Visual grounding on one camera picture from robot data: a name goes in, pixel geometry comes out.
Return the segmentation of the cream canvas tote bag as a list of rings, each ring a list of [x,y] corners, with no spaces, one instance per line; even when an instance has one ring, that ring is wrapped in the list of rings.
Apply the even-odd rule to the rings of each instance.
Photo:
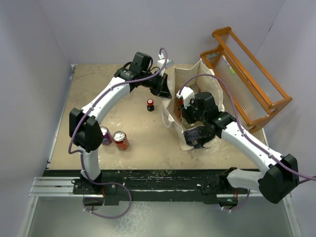
[[[209,76],[201,76],[188,82],[190,78],[198,74],[211,74],[214,71],[209,69],[201,60],[188,68],[172,67],[168,74],[167,84],[172,95],[171,99],[162,98],[162,121],[168,128],[172,127],[177,132],[180,147],[183,151],[200,148],[210,148],[211,140],[214,135],[210,135],[204,128],[201,122],[196,122],[188,125],[186,121],[179,119],[174,113],[174,100],[177,92],[183,85],[190,87],[197,85],[200,92],[210,92],[214,97],[215,104],[219,111],[223,112],[225,107],[223,105],[223,91],[218,81]]]

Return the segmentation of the red can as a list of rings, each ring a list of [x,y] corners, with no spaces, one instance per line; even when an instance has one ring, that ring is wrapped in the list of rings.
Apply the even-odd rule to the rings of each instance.
[[[200,92],[200,88],[197,85],[190,86],[190,89],[194,92],[194,94],[198,94]]]
[[[180,110],[180,107],[183,105],[183,99],[178,99],[175,97],[174,100],[174,113],[178,119],[181,119],[182,112]]]
[[[113,141],[118,150],[124,151],[129,146],[127,135],[123,131],[117,131],[113,135]]]

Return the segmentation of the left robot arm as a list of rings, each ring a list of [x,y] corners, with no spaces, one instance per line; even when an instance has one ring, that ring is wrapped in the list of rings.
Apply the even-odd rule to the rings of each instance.
[[[73,108],[69,114],[70,145],[77,146],[82,165],[81,174],[86,179],[84,188],[91,194],[101,190],[101,169],[98,148],[103,141],[100,125],[108,112],[134,88],[143,86],[155,96],[171,98],[165,77],[165,68],[170,62],[166,49],[159,50],[162,65],[151,73],[151,56],[137,52],[131,62],[118,69],[110,83],[90,103],[81,109]]]

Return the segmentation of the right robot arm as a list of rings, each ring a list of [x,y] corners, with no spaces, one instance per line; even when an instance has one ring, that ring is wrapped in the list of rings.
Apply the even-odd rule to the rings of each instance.
[[[260,142],[238,120],[221,112],[209,92],[194,94],[185,87],[176,95],[182,117],[190,123],[201,122],[211,135],[229,142],[249,158],[258,171],[230,168],[222,174],[220,189],[231,193],[236,188],[258,191],[271,203],[279,203],[299,185],[297,159],[286,156]]]

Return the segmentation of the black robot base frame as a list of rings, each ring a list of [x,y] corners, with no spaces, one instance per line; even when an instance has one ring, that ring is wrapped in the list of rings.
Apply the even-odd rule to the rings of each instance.
[[[243,188],[232,188],[223,180],[223,169],[151,169],[101,171],[98,185],[85,181],[79,170],[46,170],[44,177],[70,180],[72,194],[105,199],[105,205],[133,202],[202,202],[237,205]]]

